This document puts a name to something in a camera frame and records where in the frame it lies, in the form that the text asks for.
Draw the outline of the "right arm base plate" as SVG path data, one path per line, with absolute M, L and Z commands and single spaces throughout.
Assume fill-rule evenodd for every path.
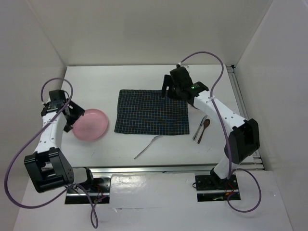
M 196 189 L 198 202 L 227 201 L 229 195 L 230 200 L 241 200 L 235 175 L 220 184 L 215 184 L 210 175 L 196 175 L 192 187 Z

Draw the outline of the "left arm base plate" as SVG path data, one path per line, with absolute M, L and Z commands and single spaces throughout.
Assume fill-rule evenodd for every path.
M 94 204 L 108 204 L 110 203 L 110 187 L 111 176 L 104 176 L 93 178 L 92 182 L 86 181 L 81 183 L 85 191 Z M 66 205 L 85 205 L 89 204 L 86 193 L 79 187 L 67 191 L 65 196 Z

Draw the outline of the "dark checkered cloth placemat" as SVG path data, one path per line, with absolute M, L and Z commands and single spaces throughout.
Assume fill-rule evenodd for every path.
M 115 133 L 188 135 L 188 106 L 161 96 L 161 90 L 120 90 Z

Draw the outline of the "pink plastic plate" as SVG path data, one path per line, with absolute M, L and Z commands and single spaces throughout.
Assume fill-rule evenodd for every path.
M 72 132 L 81 141 L 94 141 L 100 138 L 108 128 L 108 118 L 98 109 L 87 109 L 74 124 Z

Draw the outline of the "silver metal fork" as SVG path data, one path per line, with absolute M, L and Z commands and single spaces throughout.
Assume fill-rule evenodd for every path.
M 137 159 L 140 155 L 142 155 L 152 144 L 154 141 L 156 141 L 157 139 L 163 137 L 162 135 L 157 135 L 155 136 L 151 141 L 150 143 L 140 152 L 138 153 L 135 157 L 134 157 L 134 160 Z

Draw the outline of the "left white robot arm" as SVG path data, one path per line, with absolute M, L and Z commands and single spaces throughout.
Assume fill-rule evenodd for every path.
M 73 168 L 61 150 L 63 133 L 72 130 L 77 119 L 85 113 L 73 101 L 60 112 L 68 102 L 66 94 L 64 90 L 49 92 L 50 100 L 41 112 L 43 125 L 48 127 L 41 133 L 34 153 L 24 158 L 24 165 L 39 193 L 72 184 L 90 192 L 95 186 L 91 171 L 86 167 Z

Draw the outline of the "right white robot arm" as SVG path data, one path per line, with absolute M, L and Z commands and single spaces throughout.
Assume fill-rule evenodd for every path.
M 89 114 L 63 136 L 62 152 L 73 167 L 147 167 L 215 164 L 225 158 L 224 132 L 244 123 L 225 68 L 191 65 L 193 81 L 214 87 L 204 93 L 200 110 L 188 107 L 186 135 L 123 134 L 115 132 L 119 92 L 161 90 L 171 65 L 69 67 L 65 79 L 73 86 L 73 101 Z

